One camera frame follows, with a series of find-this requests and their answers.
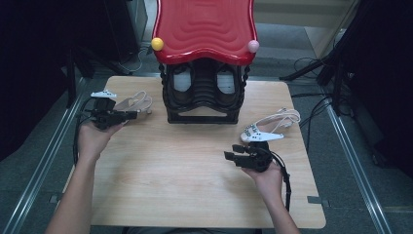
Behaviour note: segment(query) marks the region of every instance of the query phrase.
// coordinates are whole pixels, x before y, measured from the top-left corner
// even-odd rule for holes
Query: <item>person's left hand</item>
[[[82,125],[78,139],[79,160],[97,161],[109,139],[122,127],[123,124],[120,124],[100,130],[92,122]]]

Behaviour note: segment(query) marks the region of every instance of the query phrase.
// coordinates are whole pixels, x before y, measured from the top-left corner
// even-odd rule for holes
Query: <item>floor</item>
[[[156,1],[145,0],[148,25],[144,41],[148,44],[156,16]],[[251,80],[278,81],[314,59],[304,28],[298,26],[257,24],[261,49],[251,66]],[[123,64],[133,75],[159,76],[153,55],[142,53]],[[315,81],[317,71],[295,81],[287,82],[291,94],[319,94],[330,92],[329,86],[320,87]],[[93,80],[77,74],[79,100],[91,92],[103,89],[111,70],[96,64]],[[310,117],[322,96],[294,97],[297,110]],[[65,108],[63,95],[36,126],[25,144],[13,155],[0,162],[0,229],[11,220],[18,201],[29,192],[25,211],[17,218],[18,225],[8,233],[42,233],[56,207],[71,170],[71,145],[75,111]],[[68,125],[61,123],[67,120]],[[302,127],[303,139],[309,142],[308,155],[327,220],[321,230],[302,229],[303,233],[410,233],[413,230],[413,183],[397,168],[377,167],[371,150],[359,130],[357,122],[349,116],[337,117],[329,107]],[[33,181],[37,169],[46,171]],[[121,233],[122,227],[94,226],[91,233]]]

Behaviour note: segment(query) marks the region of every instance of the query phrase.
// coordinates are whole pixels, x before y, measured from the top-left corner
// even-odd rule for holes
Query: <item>light wood surface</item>
[[[117,102],[146,91],[152,114],[114,135],[95,172],[93,224],[169,227],[272,227],[253,180],[225,160],[244,127],[282,107],[293,108],[282,82],[247,81],[237,125],[169,124],[160,78],[111,77]],[[291,174],[290,212],[302,228],[323,228],[319,196],[298,125],[270,141]]]

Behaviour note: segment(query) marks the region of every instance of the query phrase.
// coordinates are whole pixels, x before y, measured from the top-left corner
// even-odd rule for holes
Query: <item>person's right arm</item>
[[[276,232],[278,234],[300,233],[282,201],[281,168],[272,163],[267,171],[263,173],[245,168],[243,168],[243,171],[255,181],[255,185],[270,213]]]

